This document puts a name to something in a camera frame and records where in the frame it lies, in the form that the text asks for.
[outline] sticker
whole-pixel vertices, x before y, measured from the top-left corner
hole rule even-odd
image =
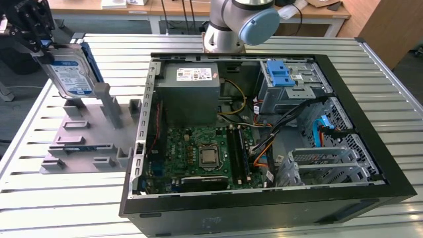
[[[291,75],[291,79],[296,79],[296,80],[301,80],[303,79],[303,76],[300,74],[292,74]]]
[[[265,173],[265,177],[269,179],[271,182],[273,182],[273,175],[272,175],[271,171],[268,171],[268,170]]]
[[[211,68],[179,68],[176,81],[204,81],[212,80]]]
[[[64,148],[64,150],[80,150],[79,148]]]
[[[76,61],[54,61],[52,69],[64,90],[75,95],[88,95],[92,88],[85,77],[80,74],[81,67]]]
[[[128,11],[129,14],[147,14],[145,11]]]
[[[275,159],[275,163],[281,163],[283,161],[283,156],[281,155],[277,155],[276,159]]]
[[[260,107],[259,106],[253,106],[253,114],[260,114]]]

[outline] blue drive bracket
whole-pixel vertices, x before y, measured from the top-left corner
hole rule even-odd
[[[335,126],[331,124],[328,117],[323,115],[312,123],[312,137],[315,140],[316,147],[321,147],[320,138],[319,138],[319,125],[327,126],[329,129],[335,129]]]
[[[272,78],[273,87],[292,87],[295,81],[289,77],[289,69],[284,65],[283,61],[271,60],[267,61],[267,70]]]
[[[92,72],[95,74],[95,78],[97,79],[99,83],[104,83],[104,79],[103,79],[103,76],[101,76],[101,73],[100,73],[100,69],[99,69],[97,63],[95,61],[92,52],[91,52],[89,45],[88,45],[87,42],[83,42],[83,43],[80,43],[80,46],[81,46],[81,50],[84,51],[88,64],[91,66],[91,70],[92,70]]]

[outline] slotted metal table surface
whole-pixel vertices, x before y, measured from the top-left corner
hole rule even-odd
[[[111,94],[143,99],[151,52],[201,52],[200,36],[87,34]],[[273,37],[249,53],[328,55],[417,191],[344,224],[213,234],[205,237],[421,237],[423,110],[365,44],[347,38]],[[88,99],[85,103],[97,103]],[[46,83],[0,162],[1,237],[143,237],[117,216],[124,173],[41,175],[40,163],[61,123],[64,100]]]

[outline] hard drive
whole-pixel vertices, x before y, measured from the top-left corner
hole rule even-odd
[[[52,64],[40,65],[58,89],[60,96],[65,99],[96,97],[95,84],[104,81],[88,43],[54,44],[48,52],[54,61]]]

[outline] black cable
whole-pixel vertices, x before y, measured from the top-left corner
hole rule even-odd
[[[192,22],[193,22],[193,34],[195,34],[196,33],[196,19],[193,17],[192,0],[189,0],[189,5],[191,5],[191,14],[192,14]]]
[[[291,35],[288,35],[288,36],[296,36],[297,35],[297,32],[299,32],[299,30],[301,29],[301,26],[303,26],[303,12],[301,12],[301,10],[293,5],[293,4],[291,4],[295,8],[296,8],[296,10],[299,11],[299,26],[297,26],[297,29],[296,29],[296,32],[295,33],[292,33]]]
[[[233,121],[232,119],[229,119],[227,116],[224,115],[219,115],[219,117],[223,117],[224,119],[227,119],[231,123],[233,124],[239,124],[239,122]]]
[[[12,141],[10,141],[10,140],[1,140],[1,139],[0,139],[0,143],[9,144],[9,143],[12,143]]]
[[[169,26],[168,26],[168,21],[167,21],[167,14],[165,14],[165,9],[164,9],[164,2],[161,0],[161,7],[163,7],[163,13],[164,13],[164,21],[165,21],[165,33],[169,33]]]
[[[268,166],[269,172],[273,175],[273,181],[267,179],[267,187],[275,187],[276,167],[275,167],[275,160],[273,160],[273,146],[269,146],[269,148],[267,149],[265,157],[267,157],[267,166]]]
[[[303,112],[303,109],[309,106],[313,103],[320,103],[328,100],[331,95],[325,95],[321,97],[317,97],[315,99],[309,99],[304,102],[301,102],[299,105],[296,105],[293,108],[291,108],[289,111],[283,114],[281,118],[276,121],[276,123],[272,126],[272,129],[269,131],[268,137],[253,147],[252,150],[259,149],[263,145],[269,143],[269,141],[275,138],[276,134],[280,132],[279,128],[284,126],[289,121],[292,121],[299,114]]]
[[[185,24],[187,24],[187,34],[189,34],[187,11],[185,11],[185,0],[183,0],[183,8],[184,8],[184,17],[185,17]]]

